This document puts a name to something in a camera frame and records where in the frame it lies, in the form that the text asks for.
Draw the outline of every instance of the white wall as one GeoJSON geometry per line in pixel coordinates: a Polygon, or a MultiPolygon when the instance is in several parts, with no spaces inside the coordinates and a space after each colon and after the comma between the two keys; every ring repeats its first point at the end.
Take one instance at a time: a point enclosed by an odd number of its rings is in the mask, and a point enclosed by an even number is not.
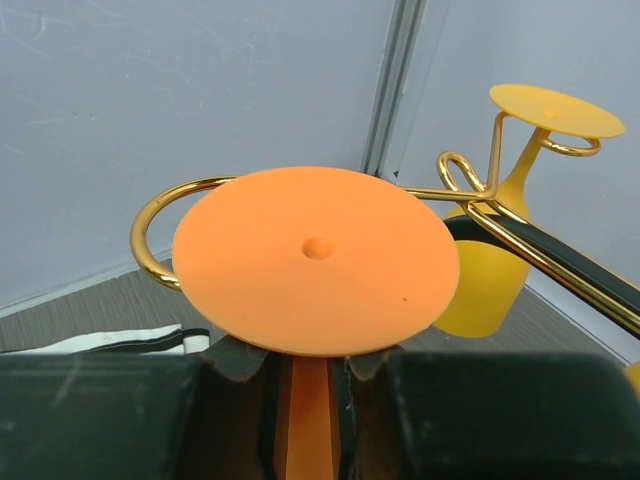
{"type": "Polygon", "coordinates": [[[130,262],[135,214],[176,183],[359,168],[392,8],[1,1],[0,307],[130,262]]]}
{"type": "MultiPolygon", "coordinates": [[[[423,38],[427,52],[437,44],[424,87],[409,89],[402,100],[401,118],[411,116],[416,103],[419,107],[410,134],[398,128],[392,135],[387,165],[401,165],[398,182],[441,186],[435,161],[450,149],[463,153],[486,175],[497,113],[488,91],[495,84],[526,83],[583,97],[618,115],[627,133],[604,141],[601,153],[587,159],[542,152],[527,189],[533,219],[640,284],[640,2],[430,3],[439,3],[439,12],[450,6],[442,33],[432,30],[423,38]]],[[[531,131],[528,125],[508,121],[504,173],[531,131]]],[[[440,213],[451,208],[433,207],[440,213]]],[[[640,360],[637,341],[561,287],[537,272],[529,284],[627,360],[640,360]]]]}

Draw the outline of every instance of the wood grain floor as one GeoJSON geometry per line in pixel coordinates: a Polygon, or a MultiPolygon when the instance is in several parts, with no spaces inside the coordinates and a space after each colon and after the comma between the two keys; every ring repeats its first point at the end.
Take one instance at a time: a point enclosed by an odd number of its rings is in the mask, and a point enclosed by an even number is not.
{"type": "MultiPolygon", "coordinates": [[[[171,324],[209,328],[182,294],[163,288],[141,271],[0,318],[0,351],[41,347],[73,335],[171,324]]],[[[430,328],[404,344],[439,352],[590,352],[614,359],[533,292],[524,290],[503,327],[479,340],[430,328]]]]}

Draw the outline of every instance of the yellow handle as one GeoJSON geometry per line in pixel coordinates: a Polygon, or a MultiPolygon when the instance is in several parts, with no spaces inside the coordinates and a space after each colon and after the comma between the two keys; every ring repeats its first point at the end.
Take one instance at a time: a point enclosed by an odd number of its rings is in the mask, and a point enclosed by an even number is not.
{"type": "Polygon", "coordinates": [[[158,213],[176,200],[203,190],[212,190],[236,177],[210,177],[186,182],[156,195],[138,213],[131,226],[131,252],[140,268],[161,285],[180,291],[180,282],[175,274],[162,265],[151,253],[147,243],[147,230],[158,213]]]}

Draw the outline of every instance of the baseboard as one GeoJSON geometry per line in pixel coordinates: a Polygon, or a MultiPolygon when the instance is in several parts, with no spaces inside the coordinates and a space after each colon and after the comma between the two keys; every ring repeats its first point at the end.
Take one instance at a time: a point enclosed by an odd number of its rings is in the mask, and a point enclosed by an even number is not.
{"type": "MultiPolygon", "coordinates": [[[[155,257],[161,262],[168,260],[169,258],[171,258],[171,250],[169,249],[162,251],[156,254],[155,257]]],[[[84,290],[85,288],[93,287],[94,285],[98,285],[100,283],[106,282],[107,280],[121,277],[122,275],[135,272],[139,269],[140,267],[138,266],[138,264],[135,261],[131,261],[127,264],[120,265],[104,272],[100,272],[96,275],[84,278],[72,284],[65,285],[64,287],[51,290],[50,292],[13,303],[6,307],[2,307],[0,308],[0,318],[13,315],[14,313],[18,313],[23,310],[36,307],[38,305],[42,305],[43,303],[51,302],[67,295],[71,295],[73,293],[79,292],[80,290],[84,290]]]]}

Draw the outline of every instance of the gold ring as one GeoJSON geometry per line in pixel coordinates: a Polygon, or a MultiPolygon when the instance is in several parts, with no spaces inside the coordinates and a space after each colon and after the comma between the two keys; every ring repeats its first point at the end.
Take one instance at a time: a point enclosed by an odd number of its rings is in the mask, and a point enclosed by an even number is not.
{"type": "Polygon", "coordinates": [[[133,221],[129,237],[131,252],[138,265],[140,265],[140,268],[151,275],[151,277],[161,285],[169,287],[172,290],[180,291],[180,282],[178,282],[175,274],[156,260],[149,249],[149,244],[147,243],[147,230],[149,229],[149,225],[163,208],[176,200],[191,195],[192,193],[212,190],[234,178],[236,177],[210,177],[176,185],[156,195],[149,203],[142,207],[142,210],[140,210],[133,221]]]}
{"type": "Polygon", "coordinates": [[[543,130],[539,140],[540,145],[552,152],[569,155],[570,157],[590,157],[600,151],[600,140],[596,138],[584,138],[589,143],[589,147],[571,147],[549,139],[550,133],[548,130],[543,130]]]}

